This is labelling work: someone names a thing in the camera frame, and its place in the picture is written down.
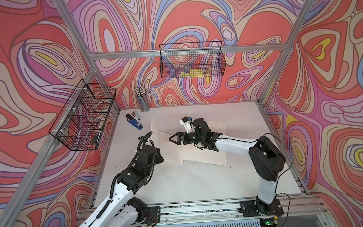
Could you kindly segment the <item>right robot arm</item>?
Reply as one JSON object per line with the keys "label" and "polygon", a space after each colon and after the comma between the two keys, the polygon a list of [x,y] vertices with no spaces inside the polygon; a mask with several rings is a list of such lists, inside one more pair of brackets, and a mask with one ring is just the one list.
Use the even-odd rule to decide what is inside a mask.
{"label": "right robot arm", "polygon": [[213,132],[202,118],[193,120],[184,117],[180,120],[180,124],[185,131],[169,137],[169,141],[176,145],[191,144],[200,150],[225,151],[249,157],[260,177],[260,184],[252,211],[245,209],[242,212],[261,216],[273,212],[274,202],[277,201],[280,172],[284,169],[286,158],[269,138],[261,136],[254,140],[245,140],[226,136]]}

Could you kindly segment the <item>yellow stripe notebook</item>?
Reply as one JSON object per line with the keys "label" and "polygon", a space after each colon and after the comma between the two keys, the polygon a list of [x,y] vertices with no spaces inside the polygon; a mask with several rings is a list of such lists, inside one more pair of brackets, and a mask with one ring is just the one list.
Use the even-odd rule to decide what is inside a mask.
{"label": "yellow stripe notebook", "polygon": [[160,150],[164,159],[163,165],[181,165],[183,160],[183,146],[179,146],[169,141],[170,134],[165,132],[160,133]]}
{"label": "yellow stripe notebook", "polygon": [[159,148],[161,152],[167,152],[170,149],[171,142],[169,141],[170,134],[161,131],[158,123],[152,119],[151,120],[151,139],[155,147]]}

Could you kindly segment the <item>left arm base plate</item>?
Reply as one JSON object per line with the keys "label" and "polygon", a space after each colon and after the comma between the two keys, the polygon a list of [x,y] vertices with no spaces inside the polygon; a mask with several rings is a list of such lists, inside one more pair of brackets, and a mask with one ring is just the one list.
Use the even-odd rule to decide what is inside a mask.
{"label": "left arm base plate", "polygon": [[135,224],[157,224],[160,222],[161,207],[151,206],[138,212]]}

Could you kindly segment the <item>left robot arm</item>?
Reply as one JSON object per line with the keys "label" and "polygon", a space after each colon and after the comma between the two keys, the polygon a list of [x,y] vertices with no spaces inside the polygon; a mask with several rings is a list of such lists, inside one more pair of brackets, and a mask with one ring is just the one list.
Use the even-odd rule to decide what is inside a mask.
{"label": "left robot arm", "polygon": [[130,227],[145,221],[146,203],[135,194],[150,182],[155,166],[164,162],[152,134],[139,138],[130,164],[114,176],[109,195],[79,227]]}

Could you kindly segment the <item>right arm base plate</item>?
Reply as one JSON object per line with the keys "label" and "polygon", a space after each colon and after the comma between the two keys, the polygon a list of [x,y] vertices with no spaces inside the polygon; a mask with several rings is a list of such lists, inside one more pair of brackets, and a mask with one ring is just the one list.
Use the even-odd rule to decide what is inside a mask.
{"label": "right arm base plate", "polygon": [[271,204],[265,204],[260,200],[248,200],[240,201],[240,208],[237,209],[239,213],[243,214],[243,217],[268,217],[284,215],[284,210],[280,201],[276,198]]}

